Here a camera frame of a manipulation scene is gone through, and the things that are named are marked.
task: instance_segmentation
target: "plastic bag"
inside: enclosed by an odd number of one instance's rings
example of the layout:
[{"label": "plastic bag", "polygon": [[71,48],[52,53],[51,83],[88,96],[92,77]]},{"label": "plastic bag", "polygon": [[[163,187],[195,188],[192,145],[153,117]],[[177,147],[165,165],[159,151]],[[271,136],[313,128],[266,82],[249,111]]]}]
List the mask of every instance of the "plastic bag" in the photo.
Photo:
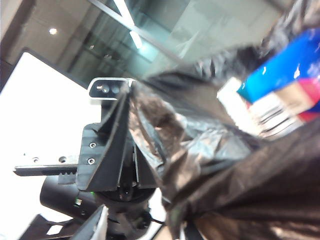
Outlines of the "plastic bag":
[{"label": "plastic bag", "polygon": [[320,27],[320,2],[298,0],[261,46],[231,49],[138,82],[129,129],[161,188],[179,238],[194,220],[208,239],[320,238],[320,121],[265,142],[238,130],[216,98],[303,30]]}]

